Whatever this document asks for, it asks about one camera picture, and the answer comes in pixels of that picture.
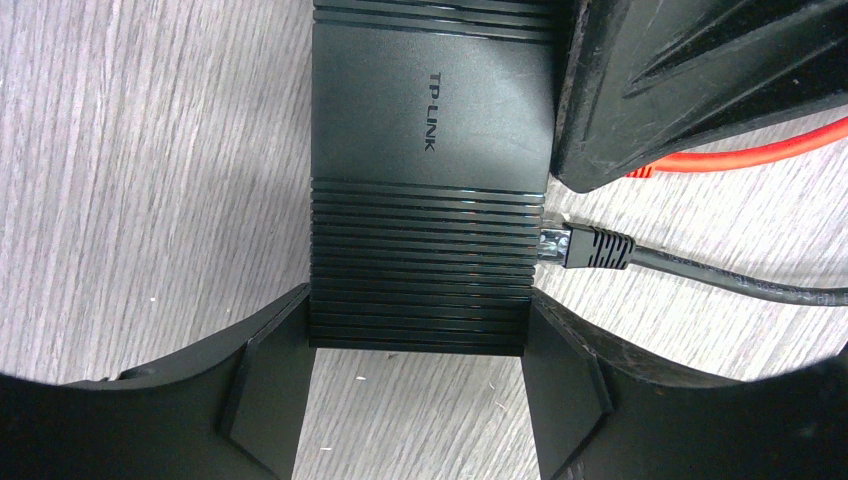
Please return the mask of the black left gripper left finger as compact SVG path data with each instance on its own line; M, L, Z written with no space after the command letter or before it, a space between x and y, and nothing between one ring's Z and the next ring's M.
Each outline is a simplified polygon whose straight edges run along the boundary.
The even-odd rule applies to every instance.
M288 479L315 352L309 288L114 380L1 378L5 479Z

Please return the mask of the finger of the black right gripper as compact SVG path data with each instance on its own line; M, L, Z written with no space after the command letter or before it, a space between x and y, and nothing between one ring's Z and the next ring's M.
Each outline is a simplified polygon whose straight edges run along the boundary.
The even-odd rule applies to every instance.
M843 1L574 1L551 175L587 193L665 155L843 106Z

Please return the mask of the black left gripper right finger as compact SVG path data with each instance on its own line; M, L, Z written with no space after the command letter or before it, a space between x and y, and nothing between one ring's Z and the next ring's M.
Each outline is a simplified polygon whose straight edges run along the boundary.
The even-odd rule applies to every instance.
M843 479L847 355L756 381L653 354L536 292L521 359L545 479Z

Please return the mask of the black network switch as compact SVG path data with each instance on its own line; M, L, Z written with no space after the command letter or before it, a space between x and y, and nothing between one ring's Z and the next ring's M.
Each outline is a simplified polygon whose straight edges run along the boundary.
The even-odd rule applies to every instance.
M554 137L553 1L318 1L317 348L519 356Z

